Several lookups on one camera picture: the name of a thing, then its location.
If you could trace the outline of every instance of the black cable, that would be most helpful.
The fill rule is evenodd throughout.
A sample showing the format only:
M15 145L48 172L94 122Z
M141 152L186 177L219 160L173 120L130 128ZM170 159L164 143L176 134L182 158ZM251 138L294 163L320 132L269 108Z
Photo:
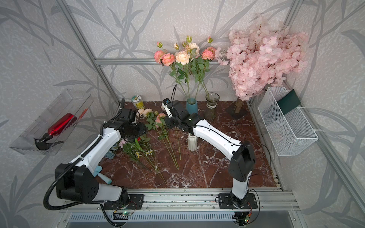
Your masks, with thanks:
M55 180L54 182L51 184L51 186L48 188L44 198L43 198L43 206L47 209L47 210L62 210L65 208L69 208L71 206L75 206L78 204L81 204L80 202L72 202L66 205L61 205L61 206L52 206L49 204L49 197L54 189L54 187L56 187L57 183L61 180L61 178L68 173L70 170L72 170L81 160L82 158L84 158L92 149L94 149L94 147L100 142L100 140L103 138L103 129L104 126L107 123L104 123L100 126L100 135L98 137L98 139L83 153L81 154L81 158L76 159L76 161L74 161L72 164L70 164L64 171L63 173L61 173Z
M110 218L108 217L108 215L107 215L107 213L105 212L105 210L104 210L104 206L103 206L103 204L100 204L100 208L101 208L101 211L103 212L103 215L104 215L104 217L105 217L105 219L108 221L108 223L110 224L110 225L112 225L113 227L122 227L123 225L117 225L116 223L114 223L112 220L110 220Z

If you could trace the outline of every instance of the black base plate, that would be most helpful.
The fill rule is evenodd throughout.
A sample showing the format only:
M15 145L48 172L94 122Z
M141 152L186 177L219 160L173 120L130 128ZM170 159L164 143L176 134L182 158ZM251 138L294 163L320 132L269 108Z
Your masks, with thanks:
M129 197L131 198L131 202L128 204L128 207L126 207L125 210L141 210L144 195L143 194L129 194ZM122 206L122 205L115 201L108 201L108 202L104 203L105 210L115 210L120 206Z
M246 116L246 114L248 113L248 111L246 111L246 109L241 108L241 110L239 111L239 113L234 113L233 109L234 109L234 104L233 103L231 106L229 106L228 108L226 108L226 112L228 114L230 114L235 120L240 119L243 116Z
M229 193L221 193L218 194L218 201L219 201L219 208L220 209L237 209L233 203L232 198ZM242 209L250 209L251 207L247 204L249 202L251 204L252 209L257 208L257 201L255 194L253 193L247 193L245 203L242 207Z

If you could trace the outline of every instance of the wire mesh basket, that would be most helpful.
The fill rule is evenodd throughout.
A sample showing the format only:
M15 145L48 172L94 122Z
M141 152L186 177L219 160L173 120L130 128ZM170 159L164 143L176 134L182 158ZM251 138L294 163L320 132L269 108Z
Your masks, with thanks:
M277 101L287 94L284 87L269 87L258 106L278 156L298 155L318 139L300 108L283 115Z

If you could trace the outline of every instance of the clear acrylic box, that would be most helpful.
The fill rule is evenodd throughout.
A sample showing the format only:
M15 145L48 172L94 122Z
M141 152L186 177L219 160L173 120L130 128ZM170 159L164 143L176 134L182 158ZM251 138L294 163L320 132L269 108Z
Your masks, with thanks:
M57 154L92 103L91 94L65 89L10 148L21 154Z

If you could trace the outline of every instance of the leaf pattern wallpaper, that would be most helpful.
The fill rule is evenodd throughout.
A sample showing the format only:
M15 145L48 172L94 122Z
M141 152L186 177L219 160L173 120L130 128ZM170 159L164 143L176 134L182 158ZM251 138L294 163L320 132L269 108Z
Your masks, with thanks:
M54 1L0 4L0 227L51 227L42 205L54 169L78 155L117 109ZM64 89L89 92L93 104L55 156L21 155L9 145ZM51 202L63 201L52 195Z
M86 40L97 58L153 58L156 42L161 41L168 51L181 44L186 35L193 36L200 49L208 47L211 36L215 47L230 44L229 31L247 29L257 13L264 13L273 25L285 20L292 0L67 0ZM171 96L175 80L168 67L160 65L104 65L103 71L119 98L127 100L136 94L145 101L162 101ZM221 100L236 100L228 77L229 67L212 65L205 83ZM195 94L194 82L191 93ZM185 100L183 92L176 99ZM197 100L205 100L204 90Z
M365 187L364 22L365 1L304 0L291 32L310 35L308 67L288 75L287 82ZM256 111L261 99L253 106L270 142ZM273 159L308 227L365 227L364 215L316 144L293 157L274 153Z

